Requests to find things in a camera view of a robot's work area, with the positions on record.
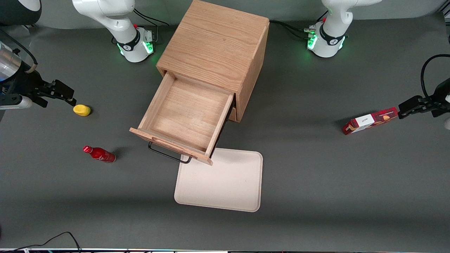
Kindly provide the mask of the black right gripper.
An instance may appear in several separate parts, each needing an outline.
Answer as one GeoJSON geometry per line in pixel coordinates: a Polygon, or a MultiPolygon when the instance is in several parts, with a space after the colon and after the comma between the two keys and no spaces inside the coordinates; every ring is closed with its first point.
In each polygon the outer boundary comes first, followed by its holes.
{"type": "Polygon", "coordinates": [[[42,80],[39,72],[26,73],[30,68],[28,64],[21,63],[16,74],[1,81],[1,93],[16,93],[21,96],[34,97],[33,102],[43,108],[47,107],[48,101],[42,97],[51,95],[52,92],[55,98],[61,99],[71,106],[77,104],[72,88],[60,80],[54,80],[52,89],[52,83],[42,80]]]}

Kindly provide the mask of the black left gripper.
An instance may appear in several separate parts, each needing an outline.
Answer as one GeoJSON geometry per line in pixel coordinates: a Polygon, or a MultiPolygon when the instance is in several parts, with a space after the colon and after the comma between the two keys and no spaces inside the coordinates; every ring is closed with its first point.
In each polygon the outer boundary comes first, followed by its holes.
{"type": "MultiPolygon", "coordinates": [[[[445,113],[449,113],[449,94],[450,94],[450,79],[447,78],[437,85],[432,95],[429,95],[424,88],[423,94],[429,102],[433,117],[439,117],[445,113]]],[[[427,102],[422,96],[413,96],[405,102],[398,105],[398,117],[404,119],[409,115],[416,113],[423,113],[426,111],[427,102]]]]}

